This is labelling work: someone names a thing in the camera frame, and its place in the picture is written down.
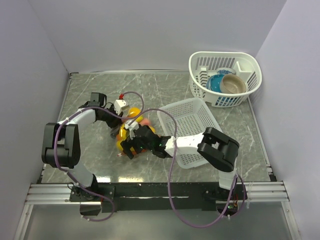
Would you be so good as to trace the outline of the yellow fake banana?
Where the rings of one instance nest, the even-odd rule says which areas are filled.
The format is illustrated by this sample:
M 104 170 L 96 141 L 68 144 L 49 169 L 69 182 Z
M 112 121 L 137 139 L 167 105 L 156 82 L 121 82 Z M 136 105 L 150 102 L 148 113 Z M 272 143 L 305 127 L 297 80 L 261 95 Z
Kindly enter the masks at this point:
M 125 124 L 123 123 L 123 124 L 120 126 L 120 129 L 119 129 L 118 134 L 116 135 L 116 139 L 117 139 L 117 141 L 124 141 L 124 140 L 126 140 L 127 137 L 129 137 L 129 136 L 130 136 L 130 132 L 125 129 Z

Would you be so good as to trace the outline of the clear zip top bag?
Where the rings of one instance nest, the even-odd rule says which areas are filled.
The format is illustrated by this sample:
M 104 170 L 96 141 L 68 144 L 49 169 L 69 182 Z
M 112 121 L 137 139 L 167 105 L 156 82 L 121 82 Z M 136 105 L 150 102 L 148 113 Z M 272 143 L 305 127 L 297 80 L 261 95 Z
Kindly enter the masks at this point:
M 138 116 L 140 112 L 141 109 L 138 107 L 131 107 L 126 114 L 126 117 L 133 119 L 122 120 L 119 130 L 116 132 L 115 145 L 119 151 L 117 154 L 118 157 L 127 156 L 132 159 L 136 155 L 144 153 L 148 150 L 138 139 L 136 131 L 139 130 L 141 133 L 142 130 L 150 130 L 153 134 L 155 134 L 156 130 L 153 126 L 151 126 L 151 121 L 148 118 L 144 118 L 143 115 L 140 115 L 136 120 L 134 120 L 134 118 Z

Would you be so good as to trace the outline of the yellow fake lemon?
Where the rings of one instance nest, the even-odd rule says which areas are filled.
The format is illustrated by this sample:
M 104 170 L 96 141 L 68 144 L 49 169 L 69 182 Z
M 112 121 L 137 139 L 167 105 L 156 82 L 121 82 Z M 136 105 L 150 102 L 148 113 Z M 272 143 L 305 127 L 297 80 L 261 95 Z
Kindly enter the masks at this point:
M 116 142 L 116 147 L 117 147 L 117 149 L 119 150 L 120 153 L 123 153 L 124 150 L 123 150 L 123 147 L 122 147 L 121 143 L 122 143 L 122 141 L 121 141 L 121 140 L 118 140 L 118 141 Z

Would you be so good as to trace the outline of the fake orange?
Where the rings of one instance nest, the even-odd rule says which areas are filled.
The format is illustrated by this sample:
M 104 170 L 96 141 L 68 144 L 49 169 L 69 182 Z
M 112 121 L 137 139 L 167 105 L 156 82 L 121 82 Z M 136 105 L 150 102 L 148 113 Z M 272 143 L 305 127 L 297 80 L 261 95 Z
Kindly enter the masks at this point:
M 138 150 L 135 150 L 133 147 L 131 147 L 130 151 L 132 153 L 132 156 L 134 157 L 134 156 L 144 152 L 145 150 L 143 148 L 139 148 Z

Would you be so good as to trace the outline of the yellow fake mango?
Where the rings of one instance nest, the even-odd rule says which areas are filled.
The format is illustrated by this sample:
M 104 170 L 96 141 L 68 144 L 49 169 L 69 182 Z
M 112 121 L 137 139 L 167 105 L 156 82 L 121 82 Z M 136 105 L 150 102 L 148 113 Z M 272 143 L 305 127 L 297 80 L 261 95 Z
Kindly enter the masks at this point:
M 154 134 L 156 133 L 155 129 L 154 129 L 152 126 L 149 126 L 149 125 L 148 125 L 148 128 L 149 128 Z

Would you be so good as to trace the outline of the yellow fake bell pepper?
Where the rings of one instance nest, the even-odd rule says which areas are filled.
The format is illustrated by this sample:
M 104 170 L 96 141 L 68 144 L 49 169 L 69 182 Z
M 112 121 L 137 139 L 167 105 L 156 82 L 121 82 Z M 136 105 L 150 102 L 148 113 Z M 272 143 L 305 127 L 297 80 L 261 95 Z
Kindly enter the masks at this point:
M 138 107 L 131 107 L 128 112 L 127 112 L 127 118 L 128 119 L 134 119 L 137 116 L 140 117 L 140 113 L 141 113 L 141 109 L 139 109 Z

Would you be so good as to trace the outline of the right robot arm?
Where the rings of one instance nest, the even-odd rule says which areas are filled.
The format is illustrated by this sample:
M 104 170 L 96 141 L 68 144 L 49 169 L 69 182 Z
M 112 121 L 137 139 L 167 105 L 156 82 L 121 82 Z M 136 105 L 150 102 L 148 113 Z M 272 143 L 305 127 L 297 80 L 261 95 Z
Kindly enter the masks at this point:
M 195 156 L 206 160 L 219 173 L 219 195 L 224 199 L 232 198 L 236 192 L 236 159 L 240 144 L 223 132 L 207 127 L 204 132 L 189 136 L 159 136 L 150 126 L 140 125 L 126 129 L 128 136 L 120 141 L 122 152 L 130 159 L 135 155 L 150 151 L 158 158 Z

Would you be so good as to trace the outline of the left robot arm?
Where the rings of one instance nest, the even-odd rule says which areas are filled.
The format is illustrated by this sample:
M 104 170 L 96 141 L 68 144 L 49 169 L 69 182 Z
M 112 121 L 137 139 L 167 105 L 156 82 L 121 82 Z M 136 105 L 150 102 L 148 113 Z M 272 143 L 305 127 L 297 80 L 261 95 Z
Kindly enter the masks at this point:
M 42 162 L 63 173 L 70 173 L 75 180 L 73 192 L 87 201 L 94 201 L 101 193 L 96 176 L 89 172 L 81 158 L 80 133 L 88 125 L 102 121 L 111 129 L 122 123 L 124 111 L 129 104 L 119 97 L 106 107 L 107 96 L 92 92 L 90 100 L 81 105 L 74 115 L 44 127 L 41 159 Z

